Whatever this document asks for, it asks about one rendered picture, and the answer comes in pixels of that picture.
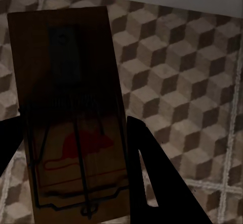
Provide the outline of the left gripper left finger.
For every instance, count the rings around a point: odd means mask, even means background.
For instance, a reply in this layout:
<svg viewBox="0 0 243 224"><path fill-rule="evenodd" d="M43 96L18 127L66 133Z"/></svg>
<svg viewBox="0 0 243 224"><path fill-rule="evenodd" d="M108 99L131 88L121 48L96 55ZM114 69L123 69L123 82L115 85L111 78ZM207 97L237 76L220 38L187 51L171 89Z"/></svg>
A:
<svg viewBox="0 0 243 224"><path fill-rule="evenodd" d="M23 141L22 117L0 122L0 176Z"/></svg>

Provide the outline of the mousetrap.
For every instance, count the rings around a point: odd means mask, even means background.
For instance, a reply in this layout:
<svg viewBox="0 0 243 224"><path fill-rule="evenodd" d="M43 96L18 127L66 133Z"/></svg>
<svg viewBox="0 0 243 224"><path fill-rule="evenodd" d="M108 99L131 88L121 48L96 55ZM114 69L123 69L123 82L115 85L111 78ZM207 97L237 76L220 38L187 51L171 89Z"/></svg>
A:
<svg viewBox="0 0 243 224"><path fill-rule="evenodd" d="M130 215L107 6L7 13L35 224Z"/></svg>

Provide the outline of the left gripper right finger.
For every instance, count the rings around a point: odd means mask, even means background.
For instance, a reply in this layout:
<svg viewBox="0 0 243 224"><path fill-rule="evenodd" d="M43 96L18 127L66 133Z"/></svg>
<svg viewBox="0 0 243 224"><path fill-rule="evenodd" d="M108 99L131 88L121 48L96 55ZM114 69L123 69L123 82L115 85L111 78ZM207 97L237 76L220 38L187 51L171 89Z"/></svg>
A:
<svg viewBox="0 0 243 224"><path fill-rule="evenodd" d="M213 224L145 123L128 116L131 224ZM139 149L159 207L146 201Z"/></svg>

